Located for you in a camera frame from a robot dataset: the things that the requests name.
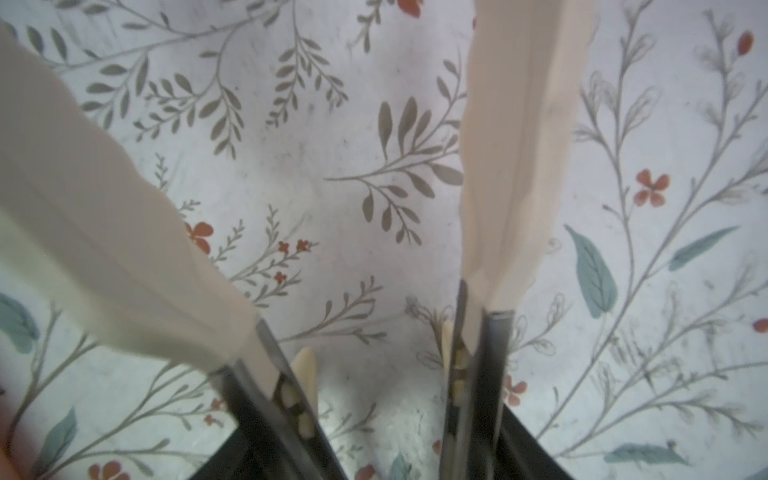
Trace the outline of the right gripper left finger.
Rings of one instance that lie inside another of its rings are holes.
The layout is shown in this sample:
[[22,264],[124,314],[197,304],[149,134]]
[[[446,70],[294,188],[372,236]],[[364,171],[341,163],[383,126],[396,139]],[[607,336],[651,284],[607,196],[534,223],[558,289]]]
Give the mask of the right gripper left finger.
[[258,308],[65,84],[1,35],[1,262],[99,343],[211,379],[269,479],[341,479],[307,387]]

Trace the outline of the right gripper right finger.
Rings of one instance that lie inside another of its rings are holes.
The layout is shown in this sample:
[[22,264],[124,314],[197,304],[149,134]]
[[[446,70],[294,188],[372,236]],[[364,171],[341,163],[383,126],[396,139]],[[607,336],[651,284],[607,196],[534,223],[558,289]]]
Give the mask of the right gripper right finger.
[[560,468],[503,426],[517,309],[557,214],[597,4],[479,1],[460,123],[461,280],[443,325],[446,413],[438,475],[531,479]]

